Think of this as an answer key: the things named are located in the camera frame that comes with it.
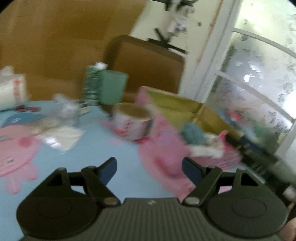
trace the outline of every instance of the table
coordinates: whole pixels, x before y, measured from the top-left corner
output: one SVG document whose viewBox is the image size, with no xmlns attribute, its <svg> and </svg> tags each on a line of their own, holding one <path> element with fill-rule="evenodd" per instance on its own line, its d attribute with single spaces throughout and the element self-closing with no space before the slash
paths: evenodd
<svg viewBox="0 0 296 241">
<path fill-rule="evenodd" d="M 30 102 L 28 106 L 41 107 L 41 114 L 49 114 L 53 101 Z M 5 190 L 4 177 L 0 177 L 0 240 L 17 241 L 23 234 L 16 220 L 16 210 L 21 201 L 35 189 L 49 174 L 58 167 L 66 167 L 68 172 L 77 172 L 90 165 L 99 166 L 110 157 L 115 157 L 118 169 L 108 183 L 108 188 L 120 199 L 161 198 L 174 195 L 153 180 L 142 167 L 134 143 L 121 142 L 110 130 L 99 124 L 106 120 L 107 114 L 100 107 L 90 107 L 91 111 L 80 117 L 79 128 L 85 131 L 78 143 L 69 151 L 62 153 L 42 144 L 38 154 L 32 160 L 39 170 L 39 178 L 24 182 L 21 191 L 10 195 Z M 15 111 L 0 112 L 0 126 L 6 119 L 15 115 Z M 73 187 L 83 192 L 83 188 Z"/>
</svg>

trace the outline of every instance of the cream wall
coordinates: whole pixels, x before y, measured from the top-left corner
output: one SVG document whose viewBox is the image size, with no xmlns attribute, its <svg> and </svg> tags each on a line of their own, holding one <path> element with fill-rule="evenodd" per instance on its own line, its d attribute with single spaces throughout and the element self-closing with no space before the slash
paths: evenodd
<svg viewBox="0 0 296 241">
<path fill-rule="evenodd" d="M 170 42 L 171 45 L 189 52 L 185 57 L 186 65 L 179 90 L 181 95 L 183 95 L 187 80 L 192 78 L 194 70 L 199 63 L 222 1 L 199 0 L 195 3 L 195 13 L 190 14 L 187 20 L 187 34 L 173 37 Z M 157 39 L 153 29 L 160 27 L 167 16 L 168 12 L 164 10 L 163 3 L 149 0 L 130 35 L 143 40 L 147 40 L 147 38 Z"/>
</svg>

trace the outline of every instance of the white window frame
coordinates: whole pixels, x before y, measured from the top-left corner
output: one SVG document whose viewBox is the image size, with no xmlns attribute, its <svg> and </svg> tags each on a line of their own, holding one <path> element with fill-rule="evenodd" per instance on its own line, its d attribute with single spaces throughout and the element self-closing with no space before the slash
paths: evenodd
<svg viewBox="0 0 296 241">
<path fill-rule="evenodd" d="M 235 83 L 240 88 L 245 89 L 247 92 L 253 94 L 255 97 L 275 109 L 277 112 L 281 113 L 292 123 L 290 132 L 276 151 L 276 154 L 279 157 L 285 158 L 285 153 L 288 151 L 289 147 L 296 138 L 295 119 L 292 118 L 278 104 L 274 103 L 268 97 L 253 89 L 248 84 L 239 81 L 219 70 L 224 60 L 224 54 L 226 53 L 232 32 L 244 34 L 246 36 L 265 42 L 296 58 L 296 53 L 289 50 L 288 48 L 285 48 L 282 45 L 259 35 L 234 27 L 242 1 L 243 0 L 223 0 L 219 15 L 217 17 L 216 25 L 205 47 L 204 55 L 197 66 L 192 79 L 185 86 L 182 95 L 198 102 L 205 103 L 218 75 Z"/>
</svg>

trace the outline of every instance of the wooden panel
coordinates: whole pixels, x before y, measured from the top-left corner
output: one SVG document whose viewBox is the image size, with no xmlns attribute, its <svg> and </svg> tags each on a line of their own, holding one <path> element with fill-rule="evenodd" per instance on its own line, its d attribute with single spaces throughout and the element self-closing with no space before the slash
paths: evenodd
<svg viewBox="0 0 296 241">
<path fill-rule="evenodd" d="M 27 75 L 32 100 L 81 97 L 87 65 L 129 34 L 146 0 L 14 0 L 0 14 L 0 67 Z"/>
</svg>

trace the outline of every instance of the paper cup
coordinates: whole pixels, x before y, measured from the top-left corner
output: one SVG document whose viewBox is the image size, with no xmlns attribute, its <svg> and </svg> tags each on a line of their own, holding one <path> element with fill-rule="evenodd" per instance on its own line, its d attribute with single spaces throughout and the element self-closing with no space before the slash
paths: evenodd
<svg viewBox="0 0 296 241">
<path fill-rule="evenodd" d="M 144 108 L 133 103 L 119 103 L 113 106 L 114 132 L 129 141 L 147 136 L 152 117 Z"/>
</svg>

